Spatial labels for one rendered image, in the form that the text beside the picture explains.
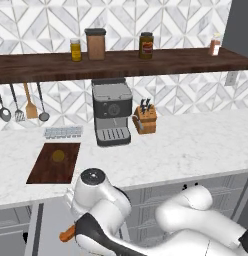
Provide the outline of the hanging metal slotted spatula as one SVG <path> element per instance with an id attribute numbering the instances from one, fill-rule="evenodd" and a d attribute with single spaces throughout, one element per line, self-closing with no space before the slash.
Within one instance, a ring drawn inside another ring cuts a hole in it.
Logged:
<path id="1" fill-rule="evenodd" d="M 16 95 L 15 95 L 15 91 L 14 91 L 13 85 L 10 85 L 10 89 L 11 89 L 11 93 L 12 93 L 14 102 L 16 103 L 16 102 L 17 102 L 17 99 L 16 99 Z M 21 122 L 21 121 L 24 121 L 24 120 L 25 120 L 24 112 L 21 111 L 19 108 L 16 108 L 16 111 L 15 111 L 15 120 L 16 120 L 17 122 Z"/>

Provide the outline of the grey cupboard run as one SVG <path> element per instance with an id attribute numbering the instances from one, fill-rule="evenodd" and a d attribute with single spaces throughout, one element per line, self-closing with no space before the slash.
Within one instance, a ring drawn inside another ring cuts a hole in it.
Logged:
<path id="1" fill-rule="evenodd" d="M 132 205 L 131 214 L 126 219 L 130 241 L 150 247 L 167 238 L 168 234 L 157 225 L 154 212 L 165 200 L 183 191 L 184 184 L 187 189 L 195 182 L 207 188 L 213 197 L 211 209 L 232 218 L 247 179 L 248 173 L 243 173 L 127 191 Z"/>

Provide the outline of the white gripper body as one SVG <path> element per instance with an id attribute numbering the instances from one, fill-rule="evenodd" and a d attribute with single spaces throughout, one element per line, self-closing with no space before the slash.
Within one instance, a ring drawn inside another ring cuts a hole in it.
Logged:
<path id="1" fill-rule="evenodd" d="M 70 209 L 70 212 L 71 214 L 76 217 L 78 212 L 76 210 L 76 207 L 75 207 L 75 203 L 74 203 L 74 191 L 70 188 L 68 188 L 66 190 L 66 193 L 64 195 L 64 200 L 67 204 L 67 206 L 69 207 Z"/>

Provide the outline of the wooden knife block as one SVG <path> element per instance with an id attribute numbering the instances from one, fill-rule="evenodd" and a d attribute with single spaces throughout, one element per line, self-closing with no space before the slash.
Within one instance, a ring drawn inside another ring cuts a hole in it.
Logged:
<path id="1" fill-rule="evenodd" d="M 132 116 L 133 123 L 139 134 L 151 134 L 156 132 L 156 110 L 153 104 L 150 104 L 145 111 L 138 106 Z"/>

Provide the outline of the dark grey tall cabinet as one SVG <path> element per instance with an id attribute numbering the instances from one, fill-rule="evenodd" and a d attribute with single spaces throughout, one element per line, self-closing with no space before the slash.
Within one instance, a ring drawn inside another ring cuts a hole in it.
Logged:
<path id="1" fill-rule="evenodd" d="M 248 0 L 232 0 L 222 46 L 248 58 Z"/>

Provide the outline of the yellow spice jar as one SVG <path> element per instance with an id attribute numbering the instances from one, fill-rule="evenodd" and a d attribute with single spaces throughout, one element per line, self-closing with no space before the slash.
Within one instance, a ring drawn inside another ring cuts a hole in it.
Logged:
<path id="1" fill-rule="evenodd" d="M 81 44 L 79 39 L 70 40 L 71 58 L 74 62 L 79 62 L 82 59 Z"/>

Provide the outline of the hanging metal ladle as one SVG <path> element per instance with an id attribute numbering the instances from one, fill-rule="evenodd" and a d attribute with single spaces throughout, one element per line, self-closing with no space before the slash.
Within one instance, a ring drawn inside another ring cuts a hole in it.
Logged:
<path id="1" fill-rule="evenodd" d="M 42 102 L 43 97 L 42 97 L 40 83 L 37 83 L 37 89 L 38 89 L 40 101 Z M 42 112 L 39 114 L 39 120 L 42 122 L 46 122 L 49 120 L 49 117 L 50 115 L 45 111 L 45 108 L 42 108 Z"/>

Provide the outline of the pale grey ribbed tray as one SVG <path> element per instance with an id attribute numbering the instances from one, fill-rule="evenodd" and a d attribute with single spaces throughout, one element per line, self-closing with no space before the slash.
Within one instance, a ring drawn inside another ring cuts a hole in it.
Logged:
<path id="1" fill-rule="evenodd" d="M 83 133 L 82 126 L 52 127 L 46 128 L 44 137 L 46 139 L 76 138 Z"/>

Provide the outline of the small orange-brown object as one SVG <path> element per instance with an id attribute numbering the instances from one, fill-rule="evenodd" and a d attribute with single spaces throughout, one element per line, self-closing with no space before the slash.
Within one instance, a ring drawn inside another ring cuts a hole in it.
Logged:
<path id="1" fill-rule="evenodd" d="M 59 239 L 60 239 L 62 242 L 68 242 L 68 241 L 71 240 L 74 236 L 75 236 L 75 226 L 72 225 L 72 226 L 69 227 L 66 231 L 60 233 Z"/>

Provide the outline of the white wall socket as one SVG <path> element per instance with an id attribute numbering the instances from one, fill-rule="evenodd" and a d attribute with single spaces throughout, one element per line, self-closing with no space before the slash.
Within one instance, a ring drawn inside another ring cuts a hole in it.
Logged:
<path id="1" fill-rule="evenodd" d="M 237 71 L 229 71 L 226 77 L 225 85 L 234 86 L 236 83 L 237 75 L 238 75 Z"/>

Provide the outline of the grey appliance front panel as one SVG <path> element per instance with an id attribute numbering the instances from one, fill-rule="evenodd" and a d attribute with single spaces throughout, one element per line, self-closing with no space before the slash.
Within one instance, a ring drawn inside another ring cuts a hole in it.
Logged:
<path id="1" fill-rule="evenodd" d="M 70 210 L 62 197 L 43 202 L 42 218 L 39 203 L 34 203 L 25 256 L 81 256 L 75 240 L 61 242 L 59 235 L 73 225 Z"/>

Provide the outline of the dark wooden wall shelf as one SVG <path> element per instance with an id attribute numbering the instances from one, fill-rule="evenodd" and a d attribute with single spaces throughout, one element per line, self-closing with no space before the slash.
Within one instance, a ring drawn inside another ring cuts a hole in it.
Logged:
<path id="1" fill-rule="evenodd" d="M 83 53 L 80 62 L 69 53 L 0 55 L 0 84 L 238 70 L 248 70 L 248 58 L 224 48 L 217 56 L 206 48 L 155 50 L 148 60 L 136 50 L 108 51 L 99 61 Z"/>

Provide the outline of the red and white shaker bottle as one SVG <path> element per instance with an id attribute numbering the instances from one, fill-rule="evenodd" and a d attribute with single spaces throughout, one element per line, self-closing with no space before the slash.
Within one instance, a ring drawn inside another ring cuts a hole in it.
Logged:
<path id="1" fill-rule="evenodd" d="M 221 36 L 219 33 L 215 33 L 210 42 L 209 54 L 211 56 L 217 56 L 221 46 Z"/>

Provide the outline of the dark jar with red label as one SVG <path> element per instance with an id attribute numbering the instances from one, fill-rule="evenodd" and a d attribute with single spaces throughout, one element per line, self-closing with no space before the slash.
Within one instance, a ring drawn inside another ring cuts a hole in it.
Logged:
<path id="1" fill-rule="evenodd" d="M 139 57 L 151 59 L 153 54 L 154 37 L 151 32 L 142 32 L 139 39 Z"/>

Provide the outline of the dark wooden cutting board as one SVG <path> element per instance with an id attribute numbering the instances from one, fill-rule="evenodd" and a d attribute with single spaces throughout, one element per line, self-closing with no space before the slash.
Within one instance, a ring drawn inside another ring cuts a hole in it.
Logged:
<path id="1" fill-rule="evenodd" d="M 79 143 L 45 143 L 37 157 L 27 184 L 69 184 L 73 177 Z M 52 154 L 62 150 L 65 158 L 62 162 L 54 162 Z"/>

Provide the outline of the grey coffee machine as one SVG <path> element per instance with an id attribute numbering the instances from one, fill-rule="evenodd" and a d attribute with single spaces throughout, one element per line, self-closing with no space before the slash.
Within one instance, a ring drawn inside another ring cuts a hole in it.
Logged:
<path id="1" fill-rule="evenodd" d="M 128 117 L 132 114 L 132 92 L 125 78 L 92 79 L 94 130 L 101 147 L 131 142 Z"/>

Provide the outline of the brown canister with black lid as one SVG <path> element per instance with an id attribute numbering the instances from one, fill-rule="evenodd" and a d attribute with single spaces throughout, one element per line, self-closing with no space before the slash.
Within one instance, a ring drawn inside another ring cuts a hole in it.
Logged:
<path id="1" fill-rule="evenodd" d="M 90 60 L 105 59 L 105 35 L 104 28 L 86 28 L 87 52 Z"/>

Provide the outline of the hanging wooden spatula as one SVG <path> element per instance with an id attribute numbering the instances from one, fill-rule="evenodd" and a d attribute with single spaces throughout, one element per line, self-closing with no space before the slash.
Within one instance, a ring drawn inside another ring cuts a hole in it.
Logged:
<path id="1" fill-rule="evenodd" d="M 37 113 L 37 108 L 36 106 L 31 102 L 31 97 L 30 97 L 30 93 L 28 90 L 28 85 L 26 82 L 23 83 L 24 86 L 24 90 L 26 93 L 26 97 L 27 97 L 27 105 L 26 105 L 26 115 L 28 119 L 35 119 L 38 117 L 38 113 Z"/>

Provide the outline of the hanging metal spoon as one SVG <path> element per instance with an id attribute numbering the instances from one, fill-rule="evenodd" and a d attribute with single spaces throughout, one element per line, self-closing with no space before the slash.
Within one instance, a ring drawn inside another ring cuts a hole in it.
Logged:
<path id="1" fill-rule="evenodd" d="M 0 94 L 0 104 L 3 104 L 1 94 Z M 10 119 L 11 119 L 10 110 L 5 108 L 4 106 L 2 106 L 1 109 L 0 109 L 0 118 L 5 122 L 9 122 Z"/>

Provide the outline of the grey drawer front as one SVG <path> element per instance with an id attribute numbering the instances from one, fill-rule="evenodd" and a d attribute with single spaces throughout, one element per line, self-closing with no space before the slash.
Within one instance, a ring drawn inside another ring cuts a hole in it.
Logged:
<path id="1" fill-rule="evenodd" d="M 0 210 L 0 256 L 24 256 L 31 207 Z"/>

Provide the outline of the olive green avocado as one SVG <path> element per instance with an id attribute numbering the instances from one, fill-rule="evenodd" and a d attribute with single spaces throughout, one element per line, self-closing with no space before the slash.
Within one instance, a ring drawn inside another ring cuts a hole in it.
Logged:
<path id="1" fill-rule="evenodd" d="M 52 154 L 52 160 L 54 162 L 62 162 L 65 158 L 65 154 L 62 150 L 56 150 Z"/>

